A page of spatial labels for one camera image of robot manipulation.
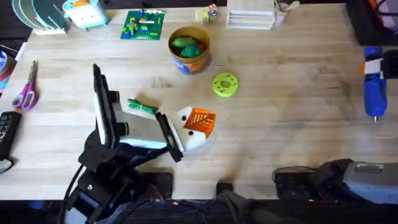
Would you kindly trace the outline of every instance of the black cable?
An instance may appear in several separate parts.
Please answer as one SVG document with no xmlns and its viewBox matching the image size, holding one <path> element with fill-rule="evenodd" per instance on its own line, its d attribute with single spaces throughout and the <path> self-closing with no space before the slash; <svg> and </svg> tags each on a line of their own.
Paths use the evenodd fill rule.
<svg viewBox="0 0 398 224">
<path fill-rule="evenodd" d="M 314 172 L 317 171 L 316 169 L 311 168 L 311 167 L 307 167 L 307 166 L 289 166 L 289 167 L 281 167 L 281 168 L 278 168 L 278 169 L 276 169 L 276 170 L 274 170 L 274 171 L 272 172 L 271 178 L 272 178 L 273 183 L 275 183 L 275 174 L 276 174 L 278 171 L 283 170 L 283 169 L 292 169 L 292 168 L 293 168 L 293 169 L 294 169 L 294 168 L 304 168 L 304 169 L 308 169 L 308 170 L 314 171 Z"/>
<path fill-rule="evenodd" d="M 67 199 L 69 197 L 70 194 L 70 190 L 72 189 L 73 184 L 75 183 L 77 177 L 79 176 L 81 170 L 83 168 L 83 165 L 80 165 L 80 167 L 77 169 L 75 175 L 72 177 L 72 180 L 69 183 L 69 186 L 67 188 L 67 191 L 65 192 L 65 195 L 63 196 L 63 201 L 62 201 L 62 205 L 61 205 L 61 209 L 60 209 L 60 215 L 58 216 L 58 224 L 63 224 L 64 223 L 64 219 L 65 219 L 65 206 L 67 203 Z"/>
<path fill-rule="evenodd" d="M 237 216 L 237 212 L 234 208 L 234 205 L 232 204 L 231 200 L 228 198 L 228 196 L 224 193 L 220 193 L 219 196 L 223 196 L 225 198 L 225 202 L 229 208 L 229 211 L 231 212 L 232 218 L 235 222 L 235 224 L 239 224 L 239 220 L 238 220 L 238 216 Z"/>
<path fill-rule="evenodd" d="M 3 174 L 3 173 L 5 173 L 5 172 L 7 172 L 7 171 L 9 171 L 9 170 L 11 170 L 11 168 L 14 166 L 14 161 L 13 161 L 12 159 L 10 159 L 10 158 L 5 158 L 4 160 L 7 160 L 8 162 L 10 162 L 10 165 L 9 165 L 7 168 L 5 168 L 4 170 L 2 170 L 2 171 L 0 172 L 0 175 Z"/>
</svg>

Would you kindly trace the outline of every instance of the black device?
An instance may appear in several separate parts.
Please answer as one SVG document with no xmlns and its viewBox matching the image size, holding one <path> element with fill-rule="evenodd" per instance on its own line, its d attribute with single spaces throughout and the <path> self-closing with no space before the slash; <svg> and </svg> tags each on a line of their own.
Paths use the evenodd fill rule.
<svg viewBox="0 0 398 224">
<path fill-rule="evenodd" d="M 22 115 L 15 111 L 0 115 L 0 161 L 7 159 Z"/>
<path fill-rule="evenodd" d="M 84 151 L 78 158 L 78 169 L 86 171 L 78 179 L 78 184 L 69 195 L 75 174 L 65 194 L 59 223 L 121 223 L 128 216 L 128 207 L 146 197 L 170 198 L 173 175 L 170 172 L 140 173 L 135 167 L 169 152 L 178 162 L 182 158 L 171 132 L 166 116 L 155 115 L 159 128 L 166 138 L 163 149 L 134 147 L 120 143 L 119 138 L 126 134 L 124 125 L 116 122 L 113 103 L 118 103 L 119 93 L 109 91 L 106 78 L 94 64 L 94 91 L 98 97 L 101 117 L 105 126 L 105 144 L 101 143 L 98 123 L 85 143 Z M 156 189 L 148 196 L 148 191 Z"/>
</svg>

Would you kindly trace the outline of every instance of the green toy donut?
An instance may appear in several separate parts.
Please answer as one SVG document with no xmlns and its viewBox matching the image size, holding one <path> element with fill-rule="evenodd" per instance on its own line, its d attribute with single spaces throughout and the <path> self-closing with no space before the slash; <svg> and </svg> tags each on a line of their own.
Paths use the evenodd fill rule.
<svg viewBox="0 0 398 224">
<path fill-rule="evenodd" d="M 212 83 L 213 91 L 222 97 L 232 96 L 238 89 L 238 86 L 238 79 L 228 72 L 216 75 Z"/>
</svg>

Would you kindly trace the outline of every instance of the teal toy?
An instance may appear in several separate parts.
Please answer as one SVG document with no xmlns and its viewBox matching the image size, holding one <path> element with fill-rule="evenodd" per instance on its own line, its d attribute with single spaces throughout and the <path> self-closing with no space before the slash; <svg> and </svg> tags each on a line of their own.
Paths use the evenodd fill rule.
<svg viewBox="0 0 398 224">
<path fill-rule="evenodd" d="M 179 37 L 173 41 L 174 47 L 184 48 L 189 45 L 198 45 L 192 37 Z"/>
<path fill-rule="evenodd" d="M 194 58 L 201 55 L 202 51 L 197 45 L 189 45 L 185 47 L 180 54 L 183 58 Z"/>
</svg>

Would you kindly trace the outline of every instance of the electronic device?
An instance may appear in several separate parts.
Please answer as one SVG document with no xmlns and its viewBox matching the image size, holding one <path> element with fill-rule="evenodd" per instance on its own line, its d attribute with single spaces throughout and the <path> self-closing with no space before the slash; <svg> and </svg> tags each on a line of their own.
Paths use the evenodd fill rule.
<svg viewBox="0 0 398 224">
<path fill-rule="evenodd" d="M 0 115 L 0 161 L 7 159 L 22 115 L 15 111 Z"/>
<path fill-rule="evenodd" d="M 398 163 L 352 162 L 344 173 L 348 188 L 373 203 L 398 204 Z"/>
<path fill-rule="evenodd" d="M 398 204 L 398 163 L 375 164 L 338 159 L 322 164 L 314 172 L 274 171 L 278 197 L 332 203 Z"/>
</svg>

